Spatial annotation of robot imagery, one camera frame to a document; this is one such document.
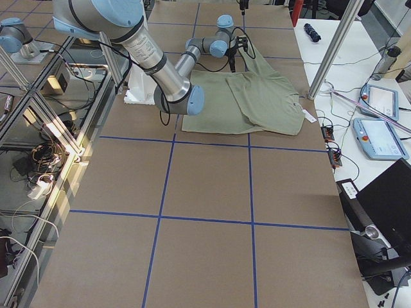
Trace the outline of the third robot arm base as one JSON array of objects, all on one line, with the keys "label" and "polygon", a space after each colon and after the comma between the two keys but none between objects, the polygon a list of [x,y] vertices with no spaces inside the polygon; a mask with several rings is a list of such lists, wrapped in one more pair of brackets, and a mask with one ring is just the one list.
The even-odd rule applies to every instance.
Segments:
[{"label": "third robot arm base", "polygon": [[39,65],[46,55],[55,53],[54,43],[35,40],[18,17],[1,21],[1,47],[16,64]]}]

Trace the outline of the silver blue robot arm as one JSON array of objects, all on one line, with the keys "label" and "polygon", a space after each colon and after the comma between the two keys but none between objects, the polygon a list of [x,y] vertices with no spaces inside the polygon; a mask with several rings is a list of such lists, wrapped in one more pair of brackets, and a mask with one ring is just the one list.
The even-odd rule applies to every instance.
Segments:
[{"label": "silver blue robot arm", "polygon": [[217,19],[217,31],[213,36],[202,38],[191,38],[186,42],[186,50],[181,54],[179,61],[175,65],[177,72],[185,77],[189,77],[202,55],[211,55],[215,58],[227,57],[226,65],[232,73],[236,72],[235,55],[237,51],[248,51],[249,39],[246,34],[235,36],[234,32],[239,27],[234,26],[231,15],[221,15]]},{"label": "silver blue robot arm", "polygon": [[144,26],[140,1],[53,1],[55,28],[70,36],[98,40],[106,34],[121,44],[157,87],[154,101],[168,114],[195,116],[204,107],[204,90],[189,79],[200,51],[190,46],[172,64]]}]

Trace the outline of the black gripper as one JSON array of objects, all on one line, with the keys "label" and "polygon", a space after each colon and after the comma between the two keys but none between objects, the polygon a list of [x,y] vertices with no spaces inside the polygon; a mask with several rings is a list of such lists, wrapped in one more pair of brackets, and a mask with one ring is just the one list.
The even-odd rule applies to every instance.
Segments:
[{"label": "black gripper", "polygon": [[235,55],[240,50],[248,51],[248,39],[246,37],[234,37],[228,47],[228,64],[231,72],[236,71]]}]

